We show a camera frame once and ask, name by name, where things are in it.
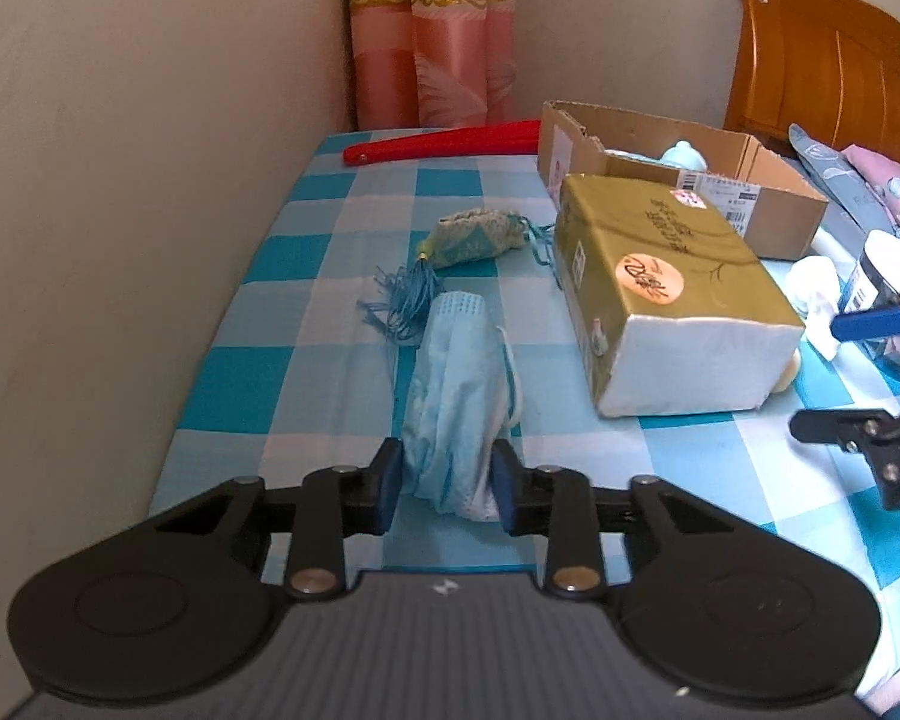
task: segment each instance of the open cardboard box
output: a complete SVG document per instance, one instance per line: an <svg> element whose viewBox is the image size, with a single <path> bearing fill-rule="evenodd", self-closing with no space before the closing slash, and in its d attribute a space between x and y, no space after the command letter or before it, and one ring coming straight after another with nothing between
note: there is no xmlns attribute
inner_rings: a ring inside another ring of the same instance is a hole
<svg viewBox="0 0 900 720"><path fill-rule="evenodd" d="M659 157L677 141L689 141L706 159L708 172L605 153L613 148ZM758 257L770 259L802 257L826 210L826 198L752 135L601 105L544 105L538 170L557 207L568 172L642 178L696 191Z"/></svg>

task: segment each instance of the surgical mask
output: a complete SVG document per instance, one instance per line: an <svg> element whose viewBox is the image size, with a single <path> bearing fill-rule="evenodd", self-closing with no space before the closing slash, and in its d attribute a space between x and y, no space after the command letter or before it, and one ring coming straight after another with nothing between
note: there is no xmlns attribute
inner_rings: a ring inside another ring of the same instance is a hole
<svg viewBox="0 0 900 720"><path fill-rule="evenodd" d="M487 476L490 445L519 422L514 353L480 295L434 300L403 422L404 493L441 514L499 520Z"/></svg>

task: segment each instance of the curtain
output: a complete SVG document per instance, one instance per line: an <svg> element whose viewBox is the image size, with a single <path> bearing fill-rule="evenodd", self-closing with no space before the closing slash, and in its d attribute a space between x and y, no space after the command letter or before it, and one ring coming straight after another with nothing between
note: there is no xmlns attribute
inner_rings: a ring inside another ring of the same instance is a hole
<svg viewBox="0 0 900 720"><path fill-rule="evenodd" d="M360 129L510 121L514 0L349 0Z"/></svg>

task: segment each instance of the red fan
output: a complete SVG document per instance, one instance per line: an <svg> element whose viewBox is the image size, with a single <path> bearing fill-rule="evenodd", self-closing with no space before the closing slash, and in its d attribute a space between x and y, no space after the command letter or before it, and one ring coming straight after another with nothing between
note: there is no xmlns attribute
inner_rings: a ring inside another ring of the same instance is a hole
<svg viewBox="0 0 900 720"><path fill-rule="evenodd" d="M386 141L354 143L343 150L343 162L357 166L424 157L535 154L539 138L540 119L493 124L491 127L461 127Z"/></svg>

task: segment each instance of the blue tassel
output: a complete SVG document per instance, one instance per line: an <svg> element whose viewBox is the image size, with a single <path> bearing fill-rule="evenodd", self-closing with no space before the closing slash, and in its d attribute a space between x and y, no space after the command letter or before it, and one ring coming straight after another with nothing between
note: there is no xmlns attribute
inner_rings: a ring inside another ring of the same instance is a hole
<svg viewBox="0 0 900 720"><path fill-rule="evenodd" d="M554 281L562 290L563 285L557 276L557 262L554 260L554 227L556 225L543 224L538 227L526 217L523 218L523 221L527 225L526 238L530 243L533 259L536 260L536 264L550 268L550 273L554 274Z"/></svg>
<svg viewBox="0 0 900 720"><path fill-rule="evenodd" d="M430 263L425 257L418 257L410 269L401 268L395 274L379 271L374 280L386 300L375 303L361 300L364 322L377 328L396 346L420 346L430 306L443 292L442 281ZM384 314L385 318L380 319L378 314Z"/></svg>

